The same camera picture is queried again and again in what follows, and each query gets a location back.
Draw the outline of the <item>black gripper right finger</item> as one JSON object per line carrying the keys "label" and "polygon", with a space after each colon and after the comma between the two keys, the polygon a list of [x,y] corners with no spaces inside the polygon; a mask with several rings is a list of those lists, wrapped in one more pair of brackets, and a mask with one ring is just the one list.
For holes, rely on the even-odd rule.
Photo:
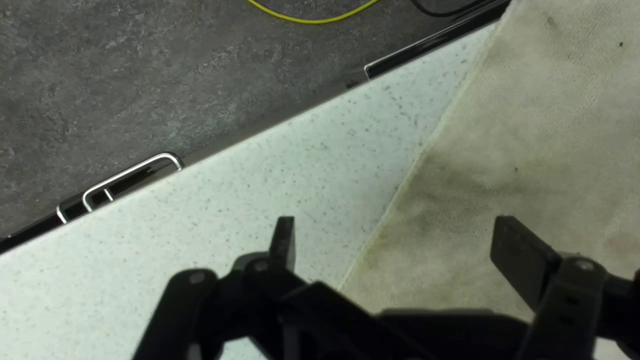
{"label": "black gripper right finger", "polygon": [[518,360],[594,360],[597,338],[640,360],[637,277],[559,254],[513,216],[494,220],[490,260],[533,312]]}

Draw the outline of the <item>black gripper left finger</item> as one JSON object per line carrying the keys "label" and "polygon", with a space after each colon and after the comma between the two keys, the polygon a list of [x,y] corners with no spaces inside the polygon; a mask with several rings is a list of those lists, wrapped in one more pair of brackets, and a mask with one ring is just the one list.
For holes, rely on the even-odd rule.
{"label": "black gripper left finger", "polygon": [[306,286],[294,262],[296,223],[280,216],[269,247],[236,259],[223,278],[208,269],[174,275],[131,360],[219,360],[242,338],[265,360],[314,360],[311,337],[283,318],[283,299]]}

